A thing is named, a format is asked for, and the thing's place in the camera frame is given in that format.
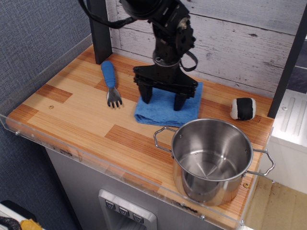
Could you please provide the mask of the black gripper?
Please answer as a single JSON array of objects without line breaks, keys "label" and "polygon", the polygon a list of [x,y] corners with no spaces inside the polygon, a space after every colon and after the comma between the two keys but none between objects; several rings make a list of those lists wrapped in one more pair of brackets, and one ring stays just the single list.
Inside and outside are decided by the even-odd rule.
[{"label": "black gripper", "polygon": [[186,98],[194,97],[198,83],[181,70],[179,61],[165,62],[158,56],[153,61],[153,65],[133,68],[142,100],[146,104],[150,102],[153,88],[173,92],[176,93],[174,110],[180,111]]}]

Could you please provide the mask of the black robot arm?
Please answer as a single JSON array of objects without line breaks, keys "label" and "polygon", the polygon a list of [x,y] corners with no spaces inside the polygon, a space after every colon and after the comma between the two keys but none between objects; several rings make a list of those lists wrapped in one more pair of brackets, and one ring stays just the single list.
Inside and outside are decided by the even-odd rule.
[{"label": "black robot arm", "polygon": [[133,69],[142,100],[150,102],[153,88],[173,92],[174,110],[179,111],[186,99],[194,97],[198,86],[186,75],[195,67],[186,68],[181,61],[184,55],[198,61],[190,51],[196,39],[188,9],[179,0],[123,0],[121,4],[133,19],[151,23],[155,36],[154,64]]}]

